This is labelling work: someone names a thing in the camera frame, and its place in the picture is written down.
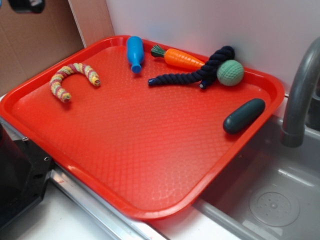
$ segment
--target carrot toy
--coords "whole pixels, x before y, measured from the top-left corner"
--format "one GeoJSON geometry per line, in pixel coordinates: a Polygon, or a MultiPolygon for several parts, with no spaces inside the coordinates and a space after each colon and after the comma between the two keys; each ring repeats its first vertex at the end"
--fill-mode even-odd
{"type": "Polygon", "coordinates": [[[184,69],[198,70],[205,65],[204,62],[190,54],[174,48],[165,51],[159,45],[153,46],[151,55],[155,58],[164,58],[167,64],[184,69]]]}

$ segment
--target navy rope knot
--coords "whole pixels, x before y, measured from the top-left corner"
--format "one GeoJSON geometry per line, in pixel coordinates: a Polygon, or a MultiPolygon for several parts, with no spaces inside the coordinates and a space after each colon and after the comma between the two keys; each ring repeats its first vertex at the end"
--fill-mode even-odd
{"type": "Polygon", "coordinates": [[[182,84],[193,84],[201,81],[199,87],[206,89],[212,85],[217,79],[218,67],[227,60],[235,58],[235,50],[231,46],[224,46],[212,54],[208,61],[198,70],[191,73],[177,73],[177,74],[163,74],[156,78],[148,80],[149,86],[157,85],[182,85],[182,84]]]}

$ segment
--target gray faucet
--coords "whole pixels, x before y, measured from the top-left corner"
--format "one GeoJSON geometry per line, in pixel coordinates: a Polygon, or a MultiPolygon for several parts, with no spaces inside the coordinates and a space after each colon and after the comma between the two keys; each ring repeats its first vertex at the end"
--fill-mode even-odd
{"type": "Polygon", "coordinates": [[[281,142],[291,148],[304,140],[305,125],[320,131],[320,37],[306,51],[294,77],[283,117],[281,142]]]}

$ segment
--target crocheted ball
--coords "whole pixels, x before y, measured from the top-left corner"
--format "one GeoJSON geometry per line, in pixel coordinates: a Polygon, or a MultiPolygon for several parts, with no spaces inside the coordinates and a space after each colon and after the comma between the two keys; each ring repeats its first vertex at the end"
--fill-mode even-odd
{"type": "Polygon", "coordinates": [[[244,67],[239,62],[227,60],[219,66],[216,76],[221,84],[235,86],[241,82],[244,73],[244,67]]]}

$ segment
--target plastic tray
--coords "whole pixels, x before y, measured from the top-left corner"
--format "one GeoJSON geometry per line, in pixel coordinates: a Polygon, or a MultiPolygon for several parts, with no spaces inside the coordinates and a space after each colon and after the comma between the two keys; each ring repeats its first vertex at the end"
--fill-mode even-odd
{"type": "Polygon", "coordinates": [[[150,78],[187,70],[153,58],[156,43],[144,40],[142,71],[132,73],[128,37],[103,39],[26,81],[3,98],[0,115],[124,214],[158,219],[199,196],[272,115],[284,89],[275,77],[247,68],[233,87],[219,81],[206,90],[199,83],[149,87],[150,78]],[[49,81],[73,63],[93,67],[101,86],[70,75],[62,86],[72,101],[63,103],[49,81]],[[253,98],[265,101],[262,115],[236,135],[225,133],[224,119],[253,98]]]}

